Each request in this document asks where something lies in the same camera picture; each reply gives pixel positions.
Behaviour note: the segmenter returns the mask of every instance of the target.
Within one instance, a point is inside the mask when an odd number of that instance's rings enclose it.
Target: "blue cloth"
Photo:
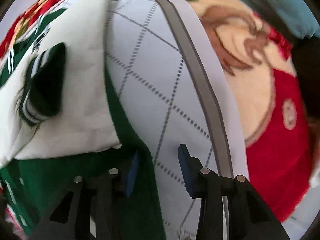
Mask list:
[[[266,11],[273,10],[286,24],[292,35],[303,39],[312,36],[320,37],[320,26],[303,0],[241,0],[248,6]]]

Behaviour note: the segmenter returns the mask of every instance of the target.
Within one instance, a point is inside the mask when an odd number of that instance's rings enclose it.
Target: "diamond grid pattern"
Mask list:
[[[131,125],[153,156],[167,239],[193,239],[200,206],[185,190],[179,144],[187,143],[203,165],[217,168],[190,74],[154,0],[112,1],[109,13],[108,68]]]

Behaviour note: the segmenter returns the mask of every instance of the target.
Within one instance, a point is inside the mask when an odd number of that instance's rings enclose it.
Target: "metal screw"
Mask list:
[[[79,183],[79,182],[82,181],[82,177],[81,177],[81,176],[76,176],[76,177],[73,179],[73,181],[74,181],[75,183]]]
[[[239,182],[245,182],[245,177],[242,175],[237,176],[237,181]]]
[[[111,174],[111,175],[116,175],[116,174],[118,174],[118,169],[117,168],[112,168],[112,169],[110,169],[109,170],[109,173]]]
[[[210,170],[209,170],[208,168],[202,168],[202,169],[200,170],[200,172],[201,172],[202,174],[209,174]]]

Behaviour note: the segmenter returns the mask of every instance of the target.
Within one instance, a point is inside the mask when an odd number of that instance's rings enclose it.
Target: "striped cuff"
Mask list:
[[[30,126],[60,111],[65,61],[66,47],[59,43],[29,64],[19,112]]]

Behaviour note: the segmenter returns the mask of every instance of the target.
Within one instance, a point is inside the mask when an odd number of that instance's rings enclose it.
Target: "red cartoon clothing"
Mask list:
[[[273,71],[276,106],[264,133],[247,148],[247,163],[250,182],[284,221],[309,188],[311,153],[298,80]]]

